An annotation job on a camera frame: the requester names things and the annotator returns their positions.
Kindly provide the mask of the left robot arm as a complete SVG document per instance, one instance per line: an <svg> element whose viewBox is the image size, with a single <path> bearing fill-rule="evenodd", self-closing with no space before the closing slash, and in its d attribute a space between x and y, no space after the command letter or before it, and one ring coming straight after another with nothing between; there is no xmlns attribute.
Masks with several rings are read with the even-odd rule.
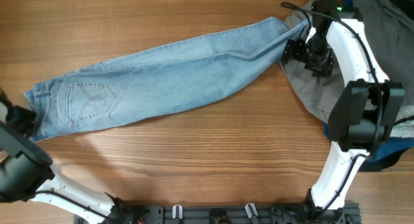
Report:
<svg viewBox="0 0 414 224"><path fill-rule="evenodd" d="M48 203L73 213L74 223L134 223L133 211L120 198L63 175L29 140L35 117L1 93L1 202Z"/></svg>

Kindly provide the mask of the light blue denim jeans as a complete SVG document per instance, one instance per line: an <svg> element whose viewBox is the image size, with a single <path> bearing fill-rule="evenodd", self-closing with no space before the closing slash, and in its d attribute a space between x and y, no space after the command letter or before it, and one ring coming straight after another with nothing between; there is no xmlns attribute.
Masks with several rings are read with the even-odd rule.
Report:
<svg viewBox="0 0 414 224"><path fill-rule="evenodd" d="M34 142L124 126L220 101L281 59L307 26L258 23L113 58L35 84Z"/></svg>

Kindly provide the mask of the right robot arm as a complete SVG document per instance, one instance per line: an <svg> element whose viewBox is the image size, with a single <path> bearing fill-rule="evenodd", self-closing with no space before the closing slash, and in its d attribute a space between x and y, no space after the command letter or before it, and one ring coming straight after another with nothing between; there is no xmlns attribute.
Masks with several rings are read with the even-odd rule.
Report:
<svg viewBox="0 0 414 224"><path fill-rule="evenodd" d="M403 102L404 88L379 67L356 8L337 0L315 0L307 18L307 39L289 40L282 63L296 60L315 76L338 64L344 90L328 119L331 149L317 182L301 203L272 207L274 223L359 223L360 209L346 193L364 161L388 140Z"/></svg>

